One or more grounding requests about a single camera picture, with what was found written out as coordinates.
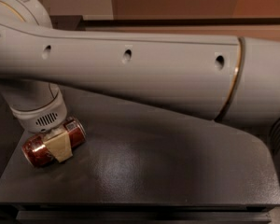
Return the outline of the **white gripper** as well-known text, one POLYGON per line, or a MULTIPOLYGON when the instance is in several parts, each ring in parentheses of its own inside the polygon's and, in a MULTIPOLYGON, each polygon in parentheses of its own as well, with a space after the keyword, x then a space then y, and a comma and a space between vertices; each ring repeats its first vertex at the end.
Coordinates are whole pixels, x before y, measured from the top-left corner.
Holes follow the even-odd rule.
MULTIPOLYGON (((14 117, 22 128, 30 133, 42 133, 60 125, 67 116, 67 108, 60 91, 46 106, 33 111, 11 109, 14 117)), ((64 128, 53 129, 46 133, 43 143, 49 153, 58 161, 63 162, 73 156, 69 133, 64 128)))

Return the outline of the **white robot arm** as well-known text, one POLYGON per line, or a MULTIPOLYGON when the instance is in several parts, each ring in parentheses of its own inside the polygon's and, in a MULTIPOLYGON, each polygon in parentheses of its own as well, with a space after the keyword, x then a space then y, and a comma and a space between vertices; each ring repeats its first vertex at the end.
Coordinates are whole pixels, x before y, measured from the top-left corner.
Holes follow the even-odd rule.
POLYGON ((62 85, 245 130, 280 160, 280 42, 63 31, 37 0, 0 0, 0 89, 24 129, 64 121, 62 85))

